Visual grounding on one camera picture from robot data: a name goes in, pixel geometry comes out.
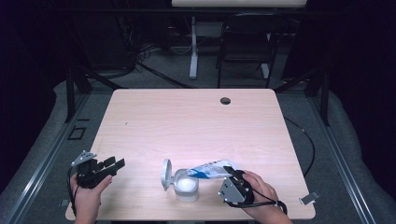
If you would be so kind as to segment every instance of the hand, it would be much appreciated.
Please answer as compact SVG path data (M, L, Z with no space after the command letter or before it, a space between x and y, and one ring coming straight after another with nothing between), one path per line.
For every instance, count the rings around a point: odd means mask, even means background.
M70 185L73 194L76 194L73 195L77 214L75 223L94 223L99 213L101 194L110 185L112 177L108 175L94 189L84 189L78 186L77 174L72 175Z
M257 190L262 195L278 201L275 189L269 184L265 183L259 175L254 174L250 171L245 171L243 174L244 179L251 185L251 187ZM270 202L268 199L262 197L260 194L254 192L254 203L266 203ZM286 216L280 207L275 207L273 205L263 205L257 207L243 208L243 210L253 217L255 220L262 224L272 224L272 223L291 223L288 216Z

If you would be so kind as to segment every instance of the chair leg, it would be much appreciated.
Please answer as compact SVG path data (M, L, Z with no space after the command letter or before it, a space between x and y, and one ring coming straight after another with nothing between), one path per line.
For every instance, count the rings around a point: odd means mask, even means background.
M265 83L265 89L268 89L268 87L270 86L270 80L271 80L273 68L274 68L274 61L270 63L270 69L268 71L268 78L267 78L267 83Z
M218 89L220 88L220 81L221 81L221 60L218 60Z
M216 59L216 69L219 69L220 56Z

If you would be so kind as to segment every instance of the wooden table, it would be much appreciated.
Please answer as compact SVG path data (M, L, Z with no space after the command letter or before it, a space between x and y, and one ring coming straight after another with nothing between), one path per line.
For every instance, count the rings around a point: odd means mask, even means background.
M220 99L231 103L223 105ZM99 161L125 159L102 195L99 220L251 219L218 195L222 179L201 179L199 198L182 203L163 190L163 160L173 174L229 159L270 183L289 217L312 218L308 194L276 95L271 90L118 90L110 100L91 152ZM70 207L68 219L74 219Z

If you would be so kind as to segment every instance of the chair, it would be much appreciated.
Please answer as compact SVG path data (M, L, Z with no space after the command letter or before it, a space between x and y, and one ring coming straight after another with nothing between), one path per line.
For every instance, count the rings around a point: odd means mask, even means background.
M287 29L287 18L280 14L239 13L223 23L216 67L221 82L222 62L269 64L268 88L274 67L276 46Z

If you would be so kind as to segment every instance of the gray carpet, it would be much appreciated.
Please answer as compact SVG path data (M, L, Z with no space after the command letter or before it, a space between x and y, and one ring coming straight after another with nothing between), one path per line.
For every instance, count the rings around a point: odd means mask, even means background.
M169 77L197 88L216 88L217 70L216 48L200 47L198 78L189 79L190 54L175 54L172 51L153 50L143 64L154 68ZM271 88L282 84L280 74L285 62L287 49L280 51L274 71ZM264 82L260 79L261 71L255 71L255 65L225 66L223 88L262 88ZM249 77L247 80L235 77ZM175 88L174 85L154 76L137 66L131 74L111 79L123 87L135 89ZM20 223L70 223L64 217L65 206L59 206L61 200L67 199L66 173L70 162L82 150L89 150L106 106L111 97L111 90L102 83L92 79L92 94L80 95L78 99L83 104L68 129L65 128L66 118L65 84L60 84L55 91L58 95L48 123L37 138L21 169L9 183L0 196L0 222L6 223L18 199L23 194L29 180L35 175L37 167L43 166L43 159L59 148L54 155L54 163L49 166L49 172L43 176L44 182L39 185L39 191L32 196L31 203L25 205L25 213L18 219ZM316 158L305 180L310 191L317 190L321 197L317 199L315 208L317 215L312 220L293 220L294 223L361 223L361 218L351 200L345 181L339 174L334 162L332 148L325 132L316 119L317 110L313 107L315 100L307 99L301 92L304 83L286 93L277 95L284 116L296 122L312 138L316 148ZM341 103L331 94L329 121L331 131L342 150L347 164L354 175L361 192L372 212L376 223L396 223L396 204L373 180L370 172L361 161L361 149L357 136L345 114ZM287 123L290 136L295 147L302 171L306 171L312 158L312 146L303 132L292 123ZM85 130L80 140L68 140L73 127ZM59 139L60 133L66 130L65 138Z

